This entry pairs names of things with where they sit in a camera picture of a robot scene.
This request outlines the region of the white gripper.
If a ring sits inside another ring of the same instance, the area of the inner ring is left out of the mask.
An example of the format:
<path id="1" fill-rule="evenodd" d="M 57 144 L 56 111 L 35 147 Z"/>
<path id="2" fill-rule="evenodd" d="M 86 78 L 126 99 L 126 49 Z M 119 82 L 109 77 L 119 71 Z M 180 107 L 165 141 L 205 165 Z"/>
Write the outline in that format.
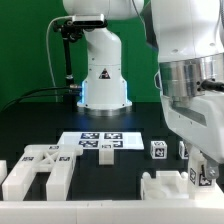
<path id="1" fill-rule="evenodd" d="M 216 180 L 224 163 L 224 94 L 193 97 L 188 108 L 175 107 L 166 96 L 161 103 L 168 128 L 205 154 L 205 177 Z"/>

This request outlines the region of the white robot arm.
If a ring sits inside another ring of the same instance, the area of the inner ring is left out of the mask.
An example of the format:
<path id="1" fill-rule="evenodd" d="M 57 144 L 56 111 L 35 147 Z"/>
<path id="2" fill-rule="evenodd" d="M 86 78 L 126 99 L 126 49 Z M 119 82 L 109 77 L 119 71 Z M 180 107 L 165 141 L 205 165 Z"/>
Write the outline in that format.
<path id="1" fill-rule="evenodd" d="M 121 42 L 109 21 L 139 18 L 129 32 L 141 67 L 155 83 L 168 127 L 200 150 L 208 179 L 224 163 L 224 0 L 62 0 L 87 41 L 88 73 L 78 105 L 91 112 L 130 106 Z"/>

